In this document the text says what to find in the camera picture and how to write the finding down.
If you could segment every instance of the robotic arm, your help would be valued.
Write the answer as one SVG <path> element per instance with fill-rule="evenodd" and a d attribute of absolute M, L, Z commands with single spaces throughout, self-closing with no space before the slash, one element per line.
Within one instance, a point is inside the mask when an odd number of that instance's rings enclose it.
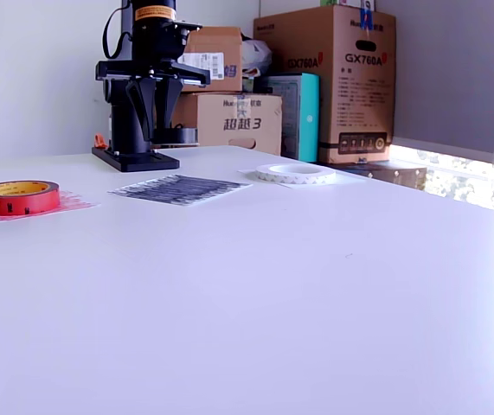
<path fill-rule="evenodd" d="M 108 26 L 120 10 L 122 35 L 110 55 Z M 197 143 L 196 129 L 171 128 L 171 118 L 183 84 L 210 83 L 209 71 L 177 63 L 190 31 L 201 26 L 176 22 L 176 0 L 122 0 L 116 11 L 103 36 L 108 61 L 99 62 L 96 69 L 112 105 L 111 145 L 93 153 L 120 171 L 176 169 L 177 160 L 152 153 L 150 147 Z"/>

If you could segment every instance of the tape roll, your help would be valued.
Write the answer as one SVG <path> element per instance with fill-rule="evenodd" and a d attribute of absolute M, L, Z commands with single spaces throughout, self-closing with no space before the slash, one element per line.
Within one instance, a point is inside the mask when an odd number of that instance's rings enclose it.
<path fill-rule="evenodd" d="M 302 163 L 260 166 L 256 176 L 265 182 L 308 185 L 331 184 L 336 179 L 334 169 Z"/>
<path fill-rule="evenodd" d="M 0 183 L 0 216 L 40 214 L 60 206 L 60 188 L 52 182 Z"/>

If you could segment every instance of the black metal base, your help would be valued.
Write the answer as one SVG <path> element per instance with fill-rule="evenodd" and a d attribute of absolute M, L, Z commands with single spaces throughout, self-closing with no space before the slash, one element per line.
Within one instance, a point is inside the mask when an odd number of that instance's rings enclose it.
<path fill-rule="evenodd" d="M 123 173 L 179 169 L 179 160 L 161 153 L 120 154 L 116 156 L 109 150 L 93 147 L 93 154 Z"/>

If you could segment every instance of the orange label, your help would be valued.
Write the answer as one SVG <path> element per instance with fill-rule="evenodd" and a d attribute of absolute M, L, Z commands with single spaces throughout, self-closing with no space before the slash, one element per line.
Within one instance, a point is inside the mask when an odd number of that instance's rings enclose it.
<path fill-rule="evenodd" d="M 165 19 L 176 20 L 176 11 L 168 6 L 146 6 L 135 12 L 135 22 L 149 17 L 163 17 Z"/>

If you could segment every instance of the label on box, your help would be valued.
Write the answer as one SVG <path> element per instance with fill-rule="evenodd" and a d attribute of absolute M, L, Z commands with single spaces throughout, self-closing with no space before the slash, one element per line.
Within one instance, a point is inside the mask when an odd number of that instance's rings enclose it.
<path fill-rule="evenodd" d="M 217 54 L 183 54 L 177 61 L 185 65 L 210 71 L 211 80 L 223 80 L 224 78 L 223 52 L 218 52 Z"/>

